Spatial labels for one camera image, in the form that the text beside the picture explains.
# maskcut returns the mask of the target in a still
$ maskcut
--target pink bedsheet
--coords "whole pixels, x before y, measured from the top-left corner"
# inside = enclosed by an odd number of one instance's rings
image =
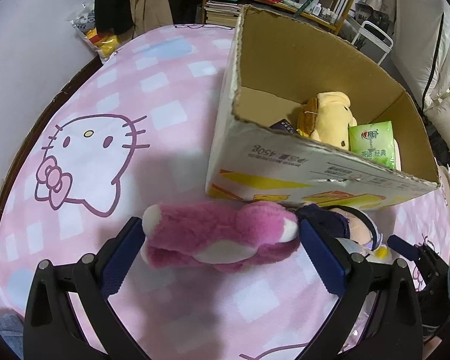
[[[232,35],[201,25],[151,31],[121,48],[55,114],[20,170],[0,223],[0,315],[10,309],[24,315],[42,259],[59,265],[96,252],[150,204],[206,199]],[[385,237],[394,232],[412,244],[428,242],[448,259],[442,189],[372,216]],[[90,343],[101,348],[73,300]],[[238,360],[308,342],[336,297],[299,250],[238,274],[152,270],[138,257],[109,300],[154,360]],[[265,359],[293,359],[301,350]]]

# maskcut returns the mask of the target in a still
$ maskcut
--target green packet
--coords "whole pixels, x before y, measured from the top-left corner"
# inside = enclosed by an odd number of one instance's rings
[[[380,122],[348,128],[350,151],[396,169],[392,122]]]

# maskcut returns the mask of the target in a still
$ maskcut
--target white wall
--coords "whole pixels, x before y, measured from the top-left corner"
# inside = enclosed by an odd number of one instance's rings
[[[22,141],[94,55],[66,18],[93,0],[0,0],[0,186]]]

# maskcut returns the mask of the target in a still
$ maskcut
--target blue gripper pad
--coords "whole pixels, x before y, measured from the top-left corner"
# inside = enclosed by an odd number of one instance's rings
[[[342,264],[306,219],[300,222],[300,242],[317,270],[325,288],[341,297],[346,289],[346,274]]]
[[[131,218],[115,240],[115,250],[102,269],[100,277],[102,296],[105,299],[120,290],[128,270],[145,242],[142,220]]]
[[[418,261],[419,260],[419,251],[418,249],[410,245],[407,241],[404,241],[397,235],[390,235],[387,240],[387,245],[390,249],[393,249],[398,254],[401,254],[406,259],[410,261]]]

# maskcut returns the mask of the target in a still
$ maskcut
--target hanging clothes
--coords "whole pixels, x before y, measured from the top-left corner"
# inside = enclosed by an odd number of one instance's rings
[[[128,31],[133,27],[130,0],[95,0],[95,25],[101,35]]]
[[[132,38],[173,24],[168,0],[130,0],[130,10],[135,22]]]

